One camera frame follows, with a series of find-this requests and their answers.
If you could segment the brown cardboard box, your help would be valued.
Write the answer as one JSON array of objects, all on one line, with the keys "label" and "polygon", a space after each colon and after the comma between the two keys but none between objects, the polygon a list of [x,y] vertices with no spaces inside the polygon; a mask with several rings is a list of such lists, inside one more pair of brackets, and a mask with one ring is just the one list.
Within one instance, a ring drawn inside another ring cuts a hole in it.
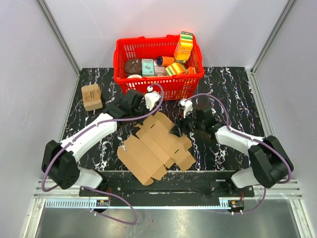
[{"label": "brown cardboard box", "polygon": [[118,158],[142,185],[161,180],[174,164],[185,172],[196,162],[189,151],[191,140],[169,133],[173,127],[165,114],[156,112],[136,125],[136,132],[118,147]]}]

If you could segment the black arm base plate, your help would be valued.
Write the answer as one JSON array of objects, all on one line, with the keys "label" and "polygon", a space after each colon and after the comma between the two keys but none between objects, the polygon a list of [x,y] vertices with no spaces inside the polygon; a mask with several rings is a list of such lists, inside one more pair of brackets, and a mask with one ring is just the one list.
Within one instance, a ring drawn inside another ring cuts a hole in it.
[{"label": "black arm base plate", "polygon": [[252,186],[237,188],[229,179],[233,171],[170,171],[161,180],[143,185],[128,171],[100,172],[103,180],[97,190],[114,193],[121,197],[154,199],[163,197],[185,198],[192,201],[219,197],[254,197]]}]

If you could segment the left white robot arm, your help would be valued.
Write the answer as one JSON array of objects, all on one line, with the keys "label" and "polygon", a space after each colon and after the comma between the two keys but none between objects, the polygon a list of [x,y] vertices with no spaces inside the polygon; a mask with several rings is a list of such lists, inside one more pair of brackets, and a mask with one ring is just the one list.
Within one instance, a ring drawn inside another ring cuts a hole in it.
[{"label": "left white robot arm", "polygon": [[73,136],[46,144],[42,162],[45,177],[50,177],[61,189],[73,185],[90,187],[96,196],[106,193],[107,183],[95,171],[77,165],[81,157],[104,137],[114,133],[126,121],[137,120],[155,107],[160,95],[155,92],[142,94],[129,90],[118,102],[109,104],[88,126]]}]

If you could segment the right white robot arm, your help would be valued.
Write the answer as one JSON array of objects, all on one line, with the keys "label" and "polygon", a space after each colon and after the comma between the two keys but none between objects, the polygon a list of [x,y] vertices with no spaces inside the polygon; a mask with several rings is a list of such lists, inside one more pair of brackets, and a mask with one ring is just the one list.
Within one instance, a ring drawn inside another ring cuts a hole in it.
[{"label": "right white robot arm", "polygon": [[227,127],[214,118],[211,109],[185,112],[175,120],[169,133],[181,137],[194,130],[204,132],[218,144],[248,156],[250,167],[235,172],[231,181],[225,184],[225,190],[230,196],[237,196],[247,186],[259,184],[271,188],[294,171],[292,162],[275,136],[262,138]]}]

